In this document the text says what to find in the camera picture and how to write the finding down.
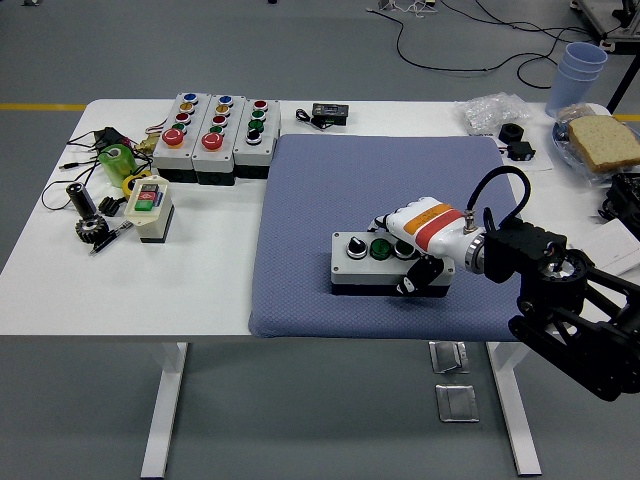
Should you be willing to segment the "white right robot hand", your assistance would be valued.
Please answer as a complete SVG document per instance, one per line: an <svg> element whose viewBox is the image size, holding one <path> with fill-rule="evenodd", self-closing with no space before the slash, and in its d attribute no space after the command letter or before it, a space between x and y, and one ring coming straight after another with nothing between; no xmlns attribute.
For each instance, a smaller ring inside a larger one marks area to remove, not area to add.
<svg viewBox="0 0 640 480"><path fill-rule="evenodd" d="M380 228L419 253L420 259L397 285L402 295L417 295L445 270L444 260L473 273L484 271L481 248L484 229L474 212L461 212L433 197L422 197L393 213L376 217L371 232Z"/></svg>

